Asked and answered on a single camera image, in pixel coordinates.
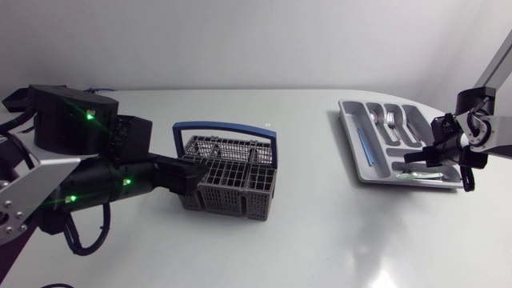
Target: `cutlery basket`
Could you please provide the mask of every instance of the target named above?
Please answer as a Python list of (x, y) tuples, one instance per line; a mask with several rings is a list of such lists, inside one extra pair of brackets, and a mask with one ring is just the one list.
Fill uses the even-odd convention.
[[(226, 130), (270, 142), (195, 135), (183, 146), (182, 130)], [(183, 208), (267, 220), (278, 170), (275, 132), (224, 122), (178, 122), (173, 134), (179, 158), (210, 168), (196, 191), (179, 195)]]

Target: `green led light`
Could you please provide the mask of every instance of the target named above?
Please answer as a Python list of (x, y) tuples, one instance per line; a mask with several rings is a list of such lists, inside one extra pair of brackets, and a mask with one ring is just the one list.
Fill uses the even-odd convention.
[(94, 119), (94, 116), (96, 115), (96, 110), (92, 110), (92, 109), (88, 109), (86, 111), (86, 118), (87, 120), (92, 120)]

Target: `fork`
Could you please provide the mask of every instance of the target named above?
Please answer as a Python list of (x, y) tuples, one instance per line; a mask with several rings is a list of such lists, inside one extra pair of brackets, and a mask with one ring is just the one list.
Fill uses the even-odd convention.
[(400, 134), (397, 133), (395, 127), (396, 125), (394, 124), (394, 113), (393, 112), (388, 112), (387, 115), (386, 115), (386, 121), (387, 121), (387, 125), (388, 127), (391, 129), (391, 131), (393, 132), (393, 135), (397, 138), (397, 140), (402, 140), (400, 138)]

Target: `blue utensil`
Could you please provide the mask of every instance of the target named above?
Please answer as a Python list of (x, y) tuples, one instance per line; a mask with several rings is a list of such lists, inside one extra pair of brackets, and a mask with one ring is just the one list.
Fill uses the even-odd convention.
[(366, 142), (366, 139), (363, 136), (363, 134), (359, 128), (358, 128), (358, 134), (359, 134), (359, 139), (361, 140), (362, 148), (365, 151), (366, 160), (368, 160), (368, 165), (373, 166), (375, 164), (375, 160), (374, 160), (374, 157), (371, 155), (370, 146)]

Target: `blue handle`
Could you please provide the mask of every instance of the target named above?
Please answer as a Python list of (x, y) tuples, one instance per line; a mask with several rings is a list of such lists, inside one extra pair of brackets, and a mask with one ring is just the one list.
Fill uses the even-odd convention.
[(371, 155), (370, 146), (366, 142), (365, 137), (362, 135), (362, 132), (358, 128), (359, 140), (361, 140), (362, 149), (365, 151), (366, 160), (368, 160), (368, 165), (373, 166), (375, 164), (374, 157)]
[(173, 135), (174, 144), (176, 145), (176, 153), (178, 157), (183, 157), (183, 155), (185, 154), (185, 148), (183, 147), (182, 130), (224, 130), (269, 139), (270, 148), (272, 149), (272, 168), (278, 168), (278, 141), (277, 135), (273, 131), (243, 124), (233, 124), (226, 122), (177, 122), (173, 125)]

